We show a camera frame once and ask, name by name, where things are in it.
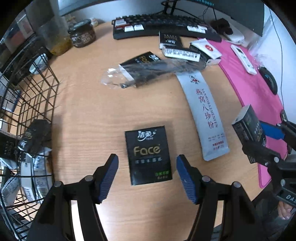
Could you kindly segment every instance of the white wall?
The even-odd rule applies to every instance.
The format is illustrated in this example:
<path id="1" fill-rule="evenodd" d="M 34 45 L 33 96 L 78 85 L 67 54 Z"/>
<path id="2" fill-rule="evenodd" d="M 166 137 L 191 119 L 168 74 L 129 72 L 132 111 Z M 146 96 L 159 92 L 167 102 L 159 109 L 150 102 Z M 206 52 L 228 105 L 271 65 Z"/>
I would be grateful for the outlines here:
<path id="1" fill-rule="evenodd" d="M 93 5 L 71 13 L 77 21 L 95 17 L 104 22 L 109 22 L 116 17 L 149 14 L 163 9 L 162 0 L 118 0 Z"/>
<path id="2" fill-rule="evenodd" d="M 296 123 L 296 45 L 279 18 L 274 13 L 272 16 L 283 48 L 282 93 L 284 108 L 288 119 Z M 262 62 L 275 77 L 279 89 L 278 95 L 281 98 L 281 46 L 273 26 L 263 42 L 260 43 L 255 54 L 264 55 Z"/>

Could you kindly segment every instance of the human hand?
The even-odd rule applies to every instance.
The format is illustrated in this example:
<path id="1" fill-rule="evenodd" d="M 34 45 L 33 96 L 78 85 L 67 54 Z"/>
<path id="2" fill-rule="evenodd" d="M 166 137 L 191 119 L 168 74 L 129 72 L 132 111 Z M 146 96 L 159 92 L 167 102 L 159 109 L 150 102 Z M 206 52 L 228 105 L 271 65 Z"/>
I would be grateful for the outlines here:
<path id="1" fill-rule="evenodd" d="M 283 203 L 282 201 L 278 204 L 278 213 L 279 217 L 283 220 L 288 220 L 291 217 L 292 206 L 287 203 Z"/>

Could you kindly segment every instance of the white keycap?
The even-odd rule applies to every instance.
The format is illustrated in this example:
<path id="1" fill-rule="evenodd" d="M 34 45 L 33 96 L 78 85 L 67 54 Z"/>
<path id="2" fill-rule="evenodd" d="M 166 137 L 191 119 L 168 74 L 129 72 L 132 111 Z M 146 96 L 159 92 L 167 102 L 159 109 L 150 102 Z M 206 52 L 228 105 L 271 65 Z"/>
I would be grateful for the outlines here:
<path id="1" fill-rule="evenodd" d="M 134 31 L 133 26 L 125 26 L 125 27 L 124 27 L 124 31 L 125 31 L 125 32 L 131 32 L 131 31 Z"/>
<path id="2" fill-rule="evenodd" d="M 133 28 L 134 28 L 135 31 L 144 30 L 144 27 L 143 27 L 142 24 L 135 25 Z"/>
<path id="3" fill-rule="evenodd" d="M 188 29 L 188 31 L 195 32 L 194 27 L 192 27 L 192 26 L 187 26 L 187 29 Z"/>
<path id="4" fill-rule="evenodd" d="M 115 20 L 115 27 L 122 26 L 122 25 L 126 25 L 126 22 L 124 21 L 124 19 Z"/>
<path id="5" fill-rule="evenodd" d="M 201 28 L 194 27 L 194 32 L 205 34 L 205 30 Z"/>
<path id="6" fill-rule="evenodd" d="M 199 27 L 200 29 L 207 30 L 207 27 L 206 27 L 206 26 L 198 25 L 198 27 Z"/>

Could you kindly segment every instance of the glass jar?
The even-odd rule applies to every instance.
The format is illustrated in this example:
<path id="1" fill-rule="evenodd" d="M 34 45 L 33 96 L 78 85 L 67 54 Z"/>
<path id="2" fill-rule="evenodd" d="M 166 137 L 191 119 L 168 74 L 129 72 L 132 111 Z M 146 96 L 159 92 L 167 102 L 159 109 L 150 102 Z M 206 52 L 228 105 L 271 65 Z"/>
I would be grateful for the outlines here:
<path id="1" fill-rule="evenodd" d="M 96 34 L 90 19 L 75 24 L 69 28 L 68 33 L 70 34 L 72 44 L 76 48 L 82 48 L 96 40 Z"/>
<path id="2" fill-rule="evenodd" d="M 46 48 L 53 55 L 62 55 L 72 46 L 67 28 L 60 18 L 53 17 L 50 21 L 42 25 L 37 33 L 44 39 Z"/>

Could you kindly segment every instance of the pink mouse pad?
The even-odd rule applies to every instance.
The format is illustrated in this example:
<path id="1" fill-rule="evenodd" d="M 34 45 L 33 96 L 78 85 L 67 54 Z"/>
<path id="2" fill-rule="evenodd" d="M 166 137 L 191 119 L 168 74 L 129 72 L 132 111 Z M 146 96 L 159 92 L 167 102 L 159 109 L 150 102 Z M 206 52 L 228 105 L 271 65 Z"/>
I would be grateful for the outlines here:
<path id="1" fill-rule="evenodd" d="M 219 66 L 228 77 L 242 106 L 251 104 L 259 120 L 276 125 L 281 123 L 280 113 L 283 109 L 278 95 L 274 95 L 257 71 L 257 75 L 246 72 L 238 57 L 230 48 L 231 43 L 222 41 L 217 43 L 209 41 L 222 54 Z M 258 64 L 248 53 L 247 49 L 239 46 L 255 68 Z M 266 137 L 266 147 L 280 153 L 282 158 L 287 154 L 287 144 L 283 140 L 275 140 Z M 267 172 L 267 167 L 258 164 L 259 186 L 264 188 L 270 182 L 271 177 Z"/>

